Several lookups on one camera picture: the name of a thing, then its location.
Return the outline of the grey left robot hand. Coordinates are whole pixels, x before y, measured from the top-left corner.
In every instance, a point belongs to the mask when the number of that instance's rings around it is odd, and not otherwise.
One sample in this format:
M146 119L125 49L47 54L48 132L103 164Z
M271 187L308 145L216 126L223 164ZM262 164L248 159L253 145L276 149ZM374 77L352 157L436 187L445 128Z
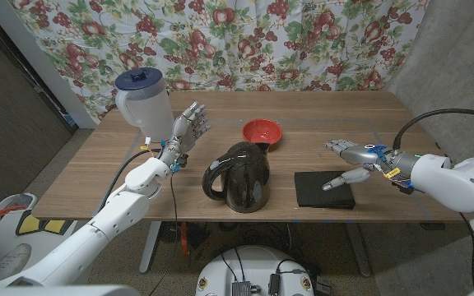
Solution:
M196 141L211 127L207 125L205 105L194 102L174 121L170 139L162 149L159 160L173 164L181 155L189 152Z

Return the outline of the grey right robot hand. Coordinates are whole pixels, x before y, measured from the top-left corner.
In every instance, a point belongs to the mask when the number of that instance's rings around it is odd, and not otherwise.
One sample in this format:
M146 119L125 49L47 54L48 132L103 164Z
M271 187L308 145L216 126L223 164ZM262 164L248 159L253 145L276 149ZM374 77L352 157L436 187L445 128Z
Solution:
M360 165L360 168L342 173L339 177L325 183L324 191L332 190L343 184L362 183L370 174L377 170L380 173L389 173L393 170L388 154L391 149L385 145L357 144L348 140L331 140L323 144L348 164Z

